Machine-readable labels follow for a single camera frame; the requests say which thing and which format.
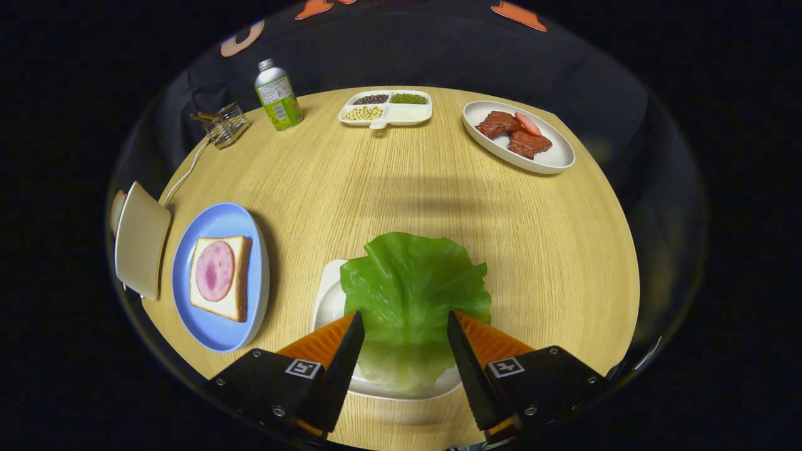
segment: beige plate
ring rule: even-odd
[[[148,299],[159,298],[159,270],[170,212],[138,182],[131,185],[117,225],[117,278]]]

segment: braised meat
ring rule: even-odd
[[[484,118],[481,124],[476,126],[476,130],[486,137],[493,139],[503,132],[515,132],[520,130],[520,122],[515,116],[505,113],[492,111],[488,117]]]
[[[509,149],[518,155],[532,160],[536,153],[545,152],[551,148],[551,141],[545,136],[534,136],[524,130],[512,133]]]

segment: bottle cap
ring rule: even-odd
[[[259,70],[260,71],[264,71],[266,69],[270,69],[271,67],[273,67],[273,59],[272,58],[268,58],[268,59],[262,61],[261,63],[259,63]]]

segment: beans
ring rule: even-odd
[[[349,111],[342,118],[344,120],[377,120],[382,117],[382,109],[379,107],[358,107]]]
[[[390,96],[388,96],[387,94],[366,95],[364,97],[356,99],[352,104],[353,105],[383,104],[384,102],[387,102],[388,97]]]
[[[425,105],[426,97],[417,94],[395,94],[390,99],[391,104],[420,104]]]

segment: white plate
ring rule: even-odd
[[[134,182],[123,203],[114,244],[117,278],[147,299],[159,298],[159,271],[170,212]]]
[[[384,94],[387,96],[387,102],[383,102],[380,104],[364,104],[364,105],[354,105],[354,102],[358,99],[363,98],[366,95],[378,95]],[[395,94],[417,94],[426,97],[426,104],[419,105],[419,104],[391,104],[390,99],[392,99],[393,95]],[[351,110],[361,107],[379,107],[382,109],[382,115],[377,120],[345,120],[342,117],[348,114]],[[416,125],[424,122],[425,120],[429,120],[431,118],[431,111],[432,111],[432,104],[431,104],[431,96],[428,95],[426,92],[423,91],[411,91],[408,89],[400,89],[398,91],[392,90],[382,90],[382,91],[363,91],[356,95],[351,96],[350,99],[346,102],[346,104],[340,109],[340,113],[337,114],[337,117],[340,119],[340,122],[347,125],[368,125],[370,128],[374,130],[385,128],[388,124],[390,125]]]
[[[529,158],[520,156],[507,149],[509,146],[509,133],[501,133],[492,140],[486,137],[480,133],[479,130],[476,130],[476,125],[479,125],[484,118],[494,110],[498,112],[508,112],[512,115],[519,112],[529,116],[535,121],[537,127],[540,128],[543,136],[551,140],[552,147],[545,152],[536,153],[535,157],[530,160]],[[462,122],[468,130],[468,133],[470,133],[473,139],[481,144],[482,147],[486,148],[490,153],[498,156],[500,159],[518,166],[521,169],[526,169],[533,173],[556,174],[570,168],[576,160],[571,144],[560,132],[552,127],[551,124],[530,112],[513,107],[512,105],[492,102],[490,100],[471,102],[465,105],[465,108],[462,110]]]
[[[310,331],[315,331],[343,317],[346,305],[346,294],[342,292],[342,286],[340,285],[340,266],[347,261],[348,260],[332,260],[323,268],[323,274],[320,278],[320,287],[318,288],[318,296],[315,299],[312,328]],[[348,392],[383,400],[422,401],[446,396],[448,393],[459,388],[460,385],[462,385],[460,372],[457,370],[456,365],[454,365],[440,375],[435,384],[427,391],[417,396],[409,396],[406,393],[390,392],[372,384],[362,376],[359,365],[356,365],[356,368],[354,368],[354,375],[351,377]]]

